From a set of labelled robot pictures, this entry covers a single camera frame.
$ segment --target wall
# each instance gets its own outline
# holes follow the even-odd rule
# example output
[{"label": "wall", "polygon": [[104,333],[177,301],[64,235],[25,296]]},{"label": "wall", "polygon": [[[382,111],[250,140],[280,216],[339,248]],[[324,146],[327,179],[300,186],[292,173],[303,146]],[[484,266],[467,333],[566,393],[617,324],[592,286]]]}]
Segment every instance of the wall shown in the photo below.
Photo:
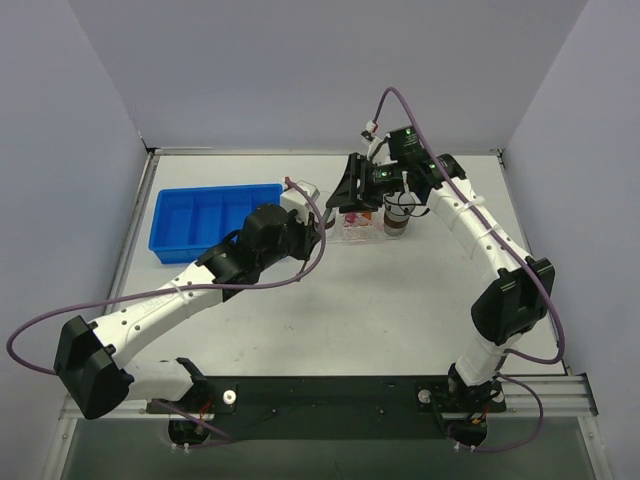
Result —
[{"label": "wall", "polygon": [[[63,0],[0,6],[0,337],[108,292],[145,151]],[[51,366],[63,318],[17,344]],[[39,478],[64,390],[0,352],[2,478]]]},{"label": "wall", "polygon": [[588,372],[617,478],[640,457],[640,3],[590,0],[508,144],[505,163],[573,371]]},{"label": "wall", "polygon": [[390,84],[437,148],[504,147],[585,3],[70,0],[147,145],[262,151],[357,148]]}]

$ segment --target purple cable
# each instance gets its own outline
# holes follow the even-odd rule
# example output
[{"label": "purple cable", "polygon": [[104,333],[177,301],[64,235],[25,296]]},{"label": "purple cable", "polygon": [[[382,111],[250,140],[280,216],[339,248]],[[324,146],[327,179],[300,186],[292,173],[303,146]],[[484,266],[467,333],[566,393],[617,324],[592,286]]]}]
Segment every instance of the purple cable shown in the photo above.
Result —
[{"label": "purple cable", "polygon": [[218,434],[218,435],[220,435],[221,437],[224,438],[224,440],[212,440],[210,442],[202,443],[200,445],[194,445],[193,447],[189,447],[189,448],[204,448],[204,447],[213,447],[213,446],[216,446],[216,445],[228,445],[229,443],[233,443],[235,441],[231,437],[231,435],[229,435],[227,432],[224,432],[224,431],[220,430],[219,428],[208,424],[204,420],[200,420],[199,418],[194,417],[193,415],[189,415],[187,412],[183,412],[178,407],[175,407],[174,405],[171,405],[170,403],[161,402],[160,400],[152,400],[151,401],[151,405],[159,406],[161,408],[164,408],[165,410],[168,410],[168,411],[170,411],[172,413],[180,415],[181,417],[186,418],[187,420],[195,423],[196,425],[200,425],[201,427],[206,428],[207,430],[209,430],[209,431],[211,431],[213,433],[216,433],[216,434]]},{"label": "purple cable", "polygon": [[[263,284],[255,284],[255,285],[240,285],[240,284],[230,285],[230,284],[223,284],[223,283],[196,284],[196,285],[181,286],[180,290],[182,291],[223,290],[223,289],[224,290],[265,290],[268,288],[284,287],[285,285],[291,285],[292,283],[299,282],[304,277],[309,275],[318,266],[318,264],[320,263],[320,260],[322,260],[322,257],[324,256],[324,251],[327,246],[327,234],[324,228],[324,221],[322,219],[322,214],[320,213],[320,210],[318,209],[318,206],[315,204],[315,202],[311,199],[311,197],[309,197],[307,192],[305,192],[302,188],[298,186],[298,184],[291,181],[288,177],[285,180],[285,183],[289,187],[297,190],[304,197],[304,199],[307,201],[307,203],[311,207],[311,210],[313,210],[313,213],[316,216],[316,221],[318,222],[318,232],[320,233],[320,251],[318,252],[318,255],[313,260],[313,262],[311,262],[309,267],[304,271],[300,271],[297,275],[294,275],[293,277],[288,278],[286,280],[280,280],[279,282],[263,283]],[[110,298],[107,300],[99,300],[97,302],[80,303],[78,305],[71,305],[68,307],[58,308],[57,310],[51,310],[50,312],[43,313],[42,315],[38,315],[37,317],[32,318],[28,322],[18,327],[18,329],[15,332],[13,332],[7,339],[7,344],[6,344],[7,353],[15,362],[19,363],[23,367],[28,368],[29,370],[33,370],[39,373],[44,373],[46,375],[55,375],[56,373],[52,369],[44,368],[39,365],[35,365],[31,362],[28,362],[27,360],[23,359],[15,352],[13,348],[13,344],[16,338],[18,338],[18,336],[22,332],[24,332],[25,330],[33,327],[34,325],[44,320],[47,320],[48,318],[55,317],[57,315],[62,315],[63,313],[75,312],[77,310],[85,310],[87,308],[104,307],[106,305],[113,305],[114,303],[129,302],[131,300],[140,300],[141,298],[158,297],[161,295],[167,295],[169,293],[175,293],[175,291],[176,290],[174,288],[164,288],[162,290],[152,290],[149,292],[134,293],[132,295],[124,295],[122,297]]]},{"label": "purple cable", "polygon": [[[535,399],[536,403],[538,404],[538,410],[540,411],[540,415],[538,416],[538,423],[536,424],[536,428],[533,430],[533,432],[531,433],[531,435],[529,435],[527,438],[525,438],[524,440],[520,440],[518,442],[515,443],[511,443],[509,445],[503,445],[501,447],[476,447],[476,448],[471,448],[469,445],[464,445],[463,443],[458,442],[458,445],[460,445],[462,448],[464,448],[465,450],[472,450],[474,453],[503,453],[503,452],[508,452],[509,450],[514,450],[516,448],[522,447],[524,445],[527,445],[528,443],[533,442],[538,435],[540,435],[540,431],[542,430],[542,424],[544,422],[544,408],[542,407],[542,400],[540,400],[540,397],[538,396],[538,394],[526,383],[521,382],[520,380],[516,380],[515,378],[511,378],[508,377],[506,375],[503,375],[502,373],[498,373],[498,377],[502,378],[504,380],[506,380],[507,382],[513,383],[515,385],[518,385],[522,388],[524,388],[525,390],[527,390]],[[447,428],[447,436],[451,437],[451,426],[452,424],[449,424],[449,427]]]},{"label": "purple cable", "polygon": [[527,265],[527,262],[525,262],[522,258],[520,258],[520,256],[511,248],[511,246],[497,232],[495,232],[492,229],[491,224],[485,218],[482,212],[478,209],[478,207],[476,207],[473,204],[470,204],[469,199],[462,193],[462,191],[460,191],[460,189],[453,182],[453,180],[451,179],[451,177],[449,176],[445,168],[440,163],[440,159],[438,158],[438,156],[435,154],[435,152],[427,142],[424,134],[422,133],[422,130],[420,130],[420,127],[418,126],[418,122],[416,121],[416,118],[413,115],[411,108],[409,108],[409,104],[404,99],[402,94],[395,87],[387,87],[385,89],[384,93],[382,94],[382,98],[380,98],[380,103],[378,104],[378,108],[376,109],[376,114],[373,117],[373,123],[377,124],[378,117],[380,116],[380,112],[382,111],[382,105],[384,104],[384,101],[387,98],[387,95],[389,93],[393,93],[398,99],[398,101],[400,102],[400,104],[402,105],[402,108],[404,108],[404,111],[409,117],[409,121],[413,125],[413,128],[415,129],[416,134],[420,139],[420,142],[422,142],[422,146],[427,151],[429,156],[434,159],[435,165],[438,168],[438,171],[440,172],[442,177],[449,184],[449,186],[455,192],[455,194],[460,198],[460,200],[463,203],[469,205],[469,208],[471,209],[471,211],[476,215],[476,217],[478,217],[478,220],[480,220],[480,223],[482,223],[482,225],[489,231],[489,233],[495,239],[495,241],[498,242],[498,244],[500,244],[500,246],[504,248],[504,250],[507,253],[509,253],[509,255],[511,255],[511,257],[513,257],[513,259],[518,263],[518,265],[520,265],[522,269],[527,273],[529,278],[531,278],[531,281],[533,282],[533,284],[536,286],[536,288],[540,292],[540,296],[542,297],[542,300],[544,301],[545,305],[547,306],[547,309],[549,310],[549,314],[551,315],[551,319],[558,333],[558,353],[556,354],[555,357],[550,359],[537,358],[531,355],[527,355],[526,353],[522,353],[518,350],[513,350],[511,348],[507,348],[504,352],[507,354],[511,353],[518,357],[524,358],[525,360],[529,360],[530,362],[541,363],[543,365],[554,365],[558,363],[559,361],[562,360],[562,357],[564,356],[565,335],[564,335],[564,328],[562,327],[562,322],[560,321],[560,315],[558,314],[556,306],[551,300],[551,297],[547,293],[546,289],[544,288],[544,286],[542,285],[542,283],[540,282],[536,274],[533,272],[533,270],[531,270],[531,267]]}]

